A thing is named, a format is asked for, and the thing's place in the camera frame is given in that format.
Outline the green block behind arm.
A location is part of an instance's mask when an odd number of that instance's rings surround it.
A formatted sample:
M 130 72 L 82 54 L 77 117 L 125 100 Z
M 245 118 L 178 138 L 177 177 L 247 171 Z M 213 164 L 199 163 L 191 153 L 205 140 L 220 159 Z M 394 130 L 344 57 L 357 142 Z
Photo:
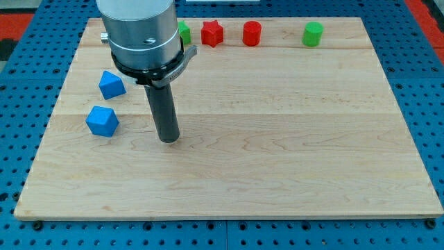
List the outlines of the green block behind arm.
M 191 29 L 186 24 L 185 21 L 178 22 L 178 29 L 180 32 L 180 38 L 182 39 L 183 44 L 191 43 Z

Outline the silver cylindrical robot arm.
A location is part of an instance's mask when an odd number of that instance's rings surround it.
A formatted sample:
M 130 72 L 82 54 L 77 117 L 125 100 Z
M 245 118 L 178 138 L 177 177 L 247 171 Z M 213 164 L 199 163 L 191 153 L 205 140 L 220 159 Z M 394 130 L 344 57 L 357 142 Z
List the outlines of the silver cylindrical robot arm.
M 155 69 L 182 48 L 173 0 L 97 0 L 115 58 L 124 66 Z

